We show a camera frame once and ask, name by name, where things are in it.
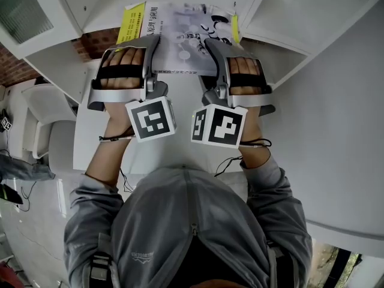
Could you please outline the person's left hand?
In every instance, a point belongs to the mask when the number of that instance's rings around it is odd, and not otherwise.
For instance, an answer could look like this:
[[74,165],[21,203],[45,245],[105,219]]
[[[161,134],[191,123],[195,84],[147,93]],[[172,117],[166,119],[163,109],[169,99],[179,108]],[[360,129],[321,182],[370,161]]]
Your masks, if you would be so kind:
[[[103,62],[103,68],[113,65],[142,65],[144,49],[130,47],[127,50],[121,50],[111,53]],[[102,89],[137,89],[140,88],[139,77],[120,77],[100,80]]]

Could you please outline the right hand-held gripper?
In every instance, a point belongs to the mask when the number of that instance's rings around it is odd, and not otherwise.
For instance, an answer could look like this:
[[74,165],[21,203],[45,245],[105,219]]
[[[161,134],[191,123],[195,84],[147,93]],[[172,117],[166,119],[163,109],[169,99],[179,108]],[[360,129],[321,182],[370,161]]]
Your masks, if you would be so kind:
[[213,38],[205,39],[205,47],[216,63],[217,75],[200,77],[206,91],[202,97],[203,107],[193,112],[191,141],[225,148],[271,146],[267,139],[241,140],[249,108],[258,107],[260,116],[275,112],[272,88],[266,82],[260,60],[253,54],[246,53],[244,56],[257,62],[260,75],[254,84],[263,92],[258,95],[232,95],[228,59],[239,57],[241,48]]

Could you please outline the person's right hand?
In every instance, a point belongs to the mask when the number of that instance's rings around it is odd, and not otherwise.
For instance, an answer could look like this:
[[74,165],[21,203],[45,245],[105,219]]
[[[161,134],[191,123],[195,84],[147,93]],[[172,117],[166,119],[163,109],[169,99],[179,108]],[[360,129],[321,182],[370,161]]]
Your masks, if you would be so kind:
[[232,76],[230,91],[232,95],[258,95],[262,88],[254,84],[260,75],[257,62],[250,58],[229,58],[229,70]]

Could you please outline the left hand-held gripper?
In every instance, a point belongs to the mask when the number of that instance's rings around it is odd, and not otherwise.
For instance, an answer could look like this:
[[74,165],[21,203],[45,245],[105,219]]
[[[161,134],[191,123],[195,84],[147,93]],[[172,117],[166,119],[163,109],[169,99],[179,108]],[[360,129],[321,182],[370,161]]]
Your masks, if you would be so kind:
[[[167,98],[168,85],[152,71],[159,43],[160,35],[153,34],[111,46],[103,53],[96,77],[91,81],[88,109],[103,111],[105,103],[124,103],[138,142],[173,135],[176,131],[172,104]],[[111,53],[130,47],[145,50],[142,65],[102,67]],[[140,88],[102,89],[101,79],[120,77],[139,77]]]

